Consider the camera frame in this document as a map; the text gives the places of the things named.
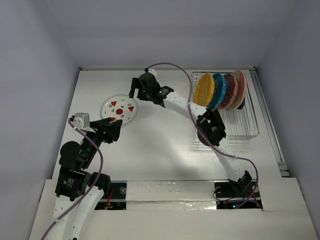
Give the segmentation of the yellow dotted plate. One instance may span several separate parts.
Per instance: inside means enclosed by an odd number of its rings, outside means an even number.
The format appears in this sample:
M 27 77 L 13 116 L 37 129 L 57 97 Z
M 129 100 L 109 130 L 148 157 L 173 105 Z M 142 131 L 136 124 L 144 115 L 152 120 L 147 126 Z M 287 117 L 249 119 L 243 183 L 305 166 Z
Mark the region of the yellow dotted plate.
M 212 75 L 205 73 L 197 83 L 194 102 L 197 105 L 207 107 L 212 100 L 215 91 L 215 81 Z

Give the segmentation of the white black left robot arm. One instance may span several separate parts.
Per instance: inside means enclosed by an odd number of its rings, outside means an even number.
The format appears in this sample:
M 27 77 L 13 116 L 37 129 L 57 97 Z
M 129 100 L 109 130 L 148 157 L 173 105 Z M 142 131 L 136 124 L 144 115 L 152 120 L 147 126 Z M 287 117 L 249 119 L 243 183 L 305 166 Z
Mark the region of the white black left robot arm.
M 68 141 L 60 149 L 60 170 L 55 187 L 53 223 L 44 240 L 80 240 L 99 200 L 109 196 L 111 178 L 102 173 L 104 159 L 97 172 L 89 173 L 95 155 L 102 156 L 102 143 L 119 139 L 123 121 L 112 117 L 90 121 L 89 114 L 76 113 L 68 119 L 83 140 Z

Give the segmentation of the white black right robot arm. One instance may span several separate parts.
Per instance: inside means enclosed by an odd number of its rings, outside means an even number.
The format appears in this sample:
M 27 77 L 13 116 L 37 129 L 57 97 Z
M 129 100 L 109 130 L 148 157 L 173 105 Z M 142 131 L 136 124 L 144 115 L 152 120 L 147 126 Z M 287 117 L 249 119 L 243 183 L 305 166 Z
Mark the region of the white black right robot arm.
M 134 77 L 128 96 L 150 101 L 190 119 L 197 129 L 198 139 L 213 149 L 229 181 L 229 189 L 235 196 L 243 196 L 252 182 L 250 173 L 242 167 L 239 158 L 232 152 L 226 139 L 226 128 L 217 108 L 204 107 L 182 97 L 168 86 L 160 86 L 156 77 L 145 72 Z

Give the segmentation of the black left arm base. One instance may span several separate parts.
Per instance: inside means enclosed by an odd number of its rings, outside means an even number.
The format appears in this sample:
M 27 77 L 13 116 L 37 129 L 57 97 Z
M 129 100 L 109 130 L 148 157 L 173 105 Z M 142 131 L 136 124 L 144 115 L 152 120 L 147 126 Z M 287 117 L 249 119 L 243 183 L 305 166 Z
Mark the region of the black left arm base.
M 110 191 L 97 203 L 95 210 L 126 210 L 127 182 L 112 181 Z

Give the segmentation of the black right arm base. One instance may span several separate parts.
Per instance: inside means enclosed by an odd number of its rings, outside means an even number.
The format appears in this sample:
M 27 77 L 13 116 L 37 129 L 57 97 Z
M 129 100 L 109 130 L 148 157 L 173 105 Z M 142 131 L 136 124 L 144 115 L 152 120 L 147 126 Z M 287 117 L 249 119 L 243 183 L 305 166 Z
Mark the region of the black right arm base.
M 254 190 L 256 182 L 253 181 L 249 184 L 247 190 L 242 193 L 237 193 L 232 189 L 232 185 L 228 181 L 217 181 L 214 183 L 215 197 L 218 199 L 230 199 L 230 198 L 245 198 L 248 197 Z

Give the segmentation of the white watermelon pattern plate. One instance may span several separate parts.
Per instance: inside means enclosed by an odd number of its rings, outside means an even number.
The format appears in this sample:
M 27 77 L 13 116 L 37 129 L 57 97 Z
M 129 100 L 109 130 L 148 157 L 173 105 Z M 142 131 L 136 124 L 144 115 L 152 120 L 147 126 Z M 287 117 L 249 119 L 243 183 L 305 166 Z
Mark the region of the white watermelon pattern plate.
M 110 118 L 112 122 L 122 120 L 122 125 L 132 122 L 137 113 L 137 102 L 124 94 L 117 94 L 109 97 L 102 104 L 100 110 L 103 119 Z

